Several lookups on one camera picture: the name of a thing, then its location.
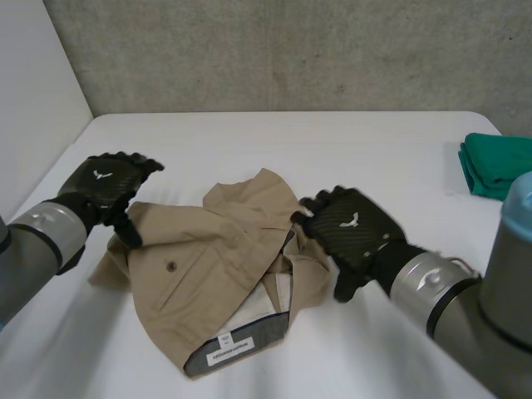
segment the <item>concrete wall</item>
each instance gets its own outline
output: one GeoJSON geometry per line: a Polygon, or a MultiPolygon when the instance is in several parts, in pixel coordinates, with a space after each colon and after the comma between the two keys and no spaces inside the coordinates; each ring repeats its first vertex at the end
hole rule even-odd
{"type": "Polygon", "coordinates": [[[95,116],[468,110],[532,133],[530,0],[45,0],[95,116]]]}
{"type": "Polygon", "coordinates": [[[42,2],[0,1],[0,214],[6,221],[91,119],[42,2]]]}

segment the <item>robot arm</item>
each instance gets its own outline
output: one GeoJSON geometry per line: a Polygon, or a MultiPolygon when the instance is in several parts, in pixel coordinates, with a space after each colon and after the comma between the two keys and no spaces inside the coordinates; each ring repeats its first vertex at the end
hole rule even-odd
{"type": "Polygon", "coordinates": [[[514,182],[484,279],[410,245],[356,190],[302,199],[295,214],[340,268],[335,297],[375,279],[391,301],[498,397],[532,397],[532,173],[514,182]]]}
{"type": "Polygon", "coordinates": [[[163,169],[139,154],[91,157],[55,199],[8,226],[0,218],[0,330],[53,276],[77,265],[95,225],[113,225],[124,244],[141,246],[126,208],[148,176],[163,169]]]}

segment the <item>shirt label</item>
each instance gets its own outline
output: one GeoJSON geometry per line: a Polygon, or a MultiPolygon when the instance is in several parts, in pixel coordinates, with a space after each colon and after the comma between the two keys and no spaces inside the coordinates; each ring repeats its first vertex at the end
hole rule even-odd
{"type": "Polygon", "coordinates": [[[233,342],[233,336],[231,335],[231,332],[226,332],[225,334],[222,334],[218,337],[218,343],[219,347],[228,347],[229,345],[234,345],[233,342]]]}
{"type": "Polygon", "coordinates": [[[221,347],[218,351],[209,353],[207,355],[207,364],[209,366],[213,366],[215,364],[223,362],[224,360],[230,359],[231,357],[235,357],[240,353],[247,352],[250,349],[253,349],[254,347],[255,342],[253,342],[253,337],[249,337],[243,339],[242,341],[227,344],[224,347],[221,347]]]}

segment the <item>green towel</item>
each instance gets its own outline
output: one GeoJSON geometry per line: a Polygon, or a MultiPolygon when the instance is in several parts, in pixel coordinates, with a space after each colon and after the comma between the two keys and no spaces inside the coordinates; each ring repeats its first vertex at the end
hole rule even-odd
{"type": "Polygon", "coordinates": [[[514,180],[532,171],[532,139],[470,133],[458,156],[472,194],[505,200],[514,180]]]}

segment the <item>white table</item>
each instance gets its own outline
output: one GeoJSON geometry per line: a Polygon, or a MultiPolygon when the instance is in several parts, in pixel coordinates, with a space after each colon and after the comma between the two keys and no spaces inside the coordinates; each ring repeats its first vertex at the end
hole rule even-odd
{"type": "MultiPolygon", "coordinates": [[[[21,211],[55,196],[89,155],[124,150],[166,165],[138,200],[201,204],[216,182],[279,173],[298,197],[336,184],[369,194],[411,242],[485,271],[500,203],[471,197],[457,157],[467,133],[499,134],[470,112],[114,115],[95,119],[21,211]]],[[[346,305],[302,311],[284,342],[190,381],[155,347],[130,294],[87,282],[111,230],[96,228],[73,271],[54,278],[0,334],[0,397],[487,398],[491,395],[376,284],[346,305]]]]}

